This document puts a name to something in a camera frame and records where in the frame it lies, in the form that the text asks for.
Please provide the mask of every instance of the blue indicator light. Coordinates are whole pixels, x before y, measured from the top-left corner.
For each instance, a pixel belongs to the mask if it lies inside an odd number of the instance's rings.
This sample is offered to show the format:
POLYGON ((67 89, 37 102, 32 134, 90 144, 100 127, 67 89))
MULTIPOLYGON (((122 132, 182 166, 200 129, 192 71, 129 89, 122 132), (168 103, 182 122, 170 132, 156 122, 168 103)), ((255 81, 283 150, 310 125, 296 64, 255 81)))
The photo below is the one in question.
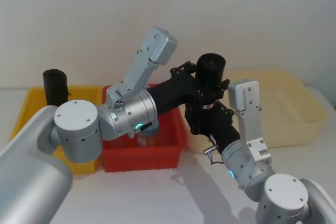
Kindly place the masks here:
POLYGON ((136 128, 136 129, 139 129, 141 126, 143 126, 143 124, 142 124, 142 123, 139 123, 135 128, 136 128))
POLYGON ((231 175, 232 178, 235 178, 235 175, 234 175, 234 173, 231 170, 229 170, 229 173, 230 173, 230 175, 231 175))

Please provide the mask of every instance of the white table surface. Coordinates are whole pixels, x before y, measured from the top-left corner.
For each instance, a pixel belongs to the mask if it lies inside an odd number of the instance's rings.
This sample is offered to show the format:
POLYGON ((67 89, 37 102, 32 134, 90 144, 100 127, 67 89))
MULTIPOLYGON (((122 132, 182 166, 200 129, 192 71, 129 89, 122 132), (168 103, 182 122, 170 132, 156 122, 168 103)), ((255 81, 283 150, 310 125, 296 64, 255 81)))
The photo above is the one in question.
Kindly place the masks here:
MULTIPOLYGON (((328 113, 310 145, 271 149, 273 168, 318 181, 336 200, 336 111, 311 89, 328 113)), ((0 90, 0 149, 8 141, 25 98, 24 90, 0 90)), ((52 224, 255 224, 250 201, 223 165, 181 153, 177 169, 75 176, 72 189, 52 224)))

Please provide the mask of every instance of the plastic bin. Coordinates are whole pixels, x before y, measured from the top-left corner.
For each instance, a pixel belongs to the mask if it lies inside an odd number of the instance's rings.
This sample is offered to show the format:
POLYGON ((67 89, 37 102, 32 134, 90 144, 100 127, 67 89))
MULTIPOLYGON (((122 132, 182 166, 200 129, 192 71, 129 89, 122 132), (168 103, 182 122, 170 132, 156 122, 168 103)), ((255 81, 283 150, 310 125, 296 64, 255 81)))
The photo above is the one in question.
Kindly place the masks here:
MULTIPOLYGON (((262 126, 267 147, 281 147, 312 143, 326 120, 318 100, 290 73, 281 70, 225 71, 223 79, 231 82, 255 79, 260 83, 262 126)), ((227 91, 221 100, 229 107, 227 91)), ((238 118, 233 126, 238 129, 238 118)), ((201 153, 211 144, 204 136, 187 133, 186 145, 201 153)))
MULTIPOLYGON (((106 89, 103 88, 103 102, 106 89)), ((137 136, 127 135, 113 141, 103 141, 101 154, 106 172, 125 172, 130 170, 149 170, 176 168, 180 151, 185 146, 185 128, 178 108, 158 117, 160 141, 154 147, 138 147, 137 136)))
MULTIPOLYGON (((69 100, 83 99, 96 105, 101 104, 102 87, 100 86, 69 86, 68 88, 69 93, 71 94, 69 96, 69 100)), ((46 105, 47 102, 43 87, 29 89, 9 140, 11 140, 21 130, 21 128, 39 109, 46 105)), ((55 150, 54 156, 65 162, 74 174, 93 173, 96 171, 99 164, 98 158, 83 165, 72 163, 66 159, 60 146, 55 150)))

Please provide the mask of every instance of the robotic arm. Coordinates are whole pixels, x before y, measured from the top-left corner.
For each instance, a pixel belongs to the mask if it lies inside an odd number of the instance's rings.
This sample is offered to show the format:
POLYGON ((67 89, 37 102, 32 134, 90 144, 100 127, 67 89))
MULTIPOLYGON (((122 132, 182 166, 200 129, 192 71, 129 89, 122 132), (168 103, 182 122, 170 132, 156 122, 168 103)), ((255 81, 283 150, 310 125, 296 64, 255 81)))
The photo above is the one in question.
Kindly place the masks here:
POLYGON ((50 223, 72 182, 70 169, 52 156, 58 145, 72 162, 86 163, 100 154, 101 139, 134 137, 158 115, 184 103, 191 132, 213 143, 204 153, 212 159, 218 150, 240 189, 259 202, 258 224, 336 223, 336 206, 321 186, 272 170, 261 133, 257 81, 222 81, 225 59, 206 54, 196 65, 188 61, 173 68, 171 79, 147 88, 152 71, 167 63, 176 46, 167 31, 154 27, 126 77, 107 90, 106 104, 69 101, 47 106, 29 120, 0 153, 0 223, 50 223), (227 89, 235 113, 218 101, 227 89), (234 114, 240 134, 232 126, 234 114))

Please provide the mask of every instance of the cream plastic bin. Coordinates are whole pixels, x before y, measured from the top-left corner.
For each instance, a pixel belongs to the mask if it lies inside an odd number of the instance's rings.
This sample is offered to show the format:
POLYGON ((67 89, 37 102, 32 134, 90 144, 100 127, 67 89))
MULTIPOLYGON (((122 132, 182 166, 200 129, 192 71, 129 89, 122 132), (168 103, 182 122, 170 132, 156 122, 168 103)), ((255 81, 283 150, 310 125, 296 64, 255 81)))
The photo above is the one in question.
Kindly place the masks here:
MULTIPOLYGON (((309 90, 292 74, 281 70, 241 70, 225 71, 223 79, 235 82, 255 79, 260 83, 262 126, 268 147, 281 147, 312 143, 324 121, 323 107, 309 90)), ((221 102, 229 107, 228 93, 225 91, 221 102)), ((184 113, 185 106, 180 106, 184 113)), ((187 129, 186 146, 197 152, 210 146, 202 135, 192 135, 187 129)), ((234 127, 238 129, 238 119, 234 116, 234 127)))

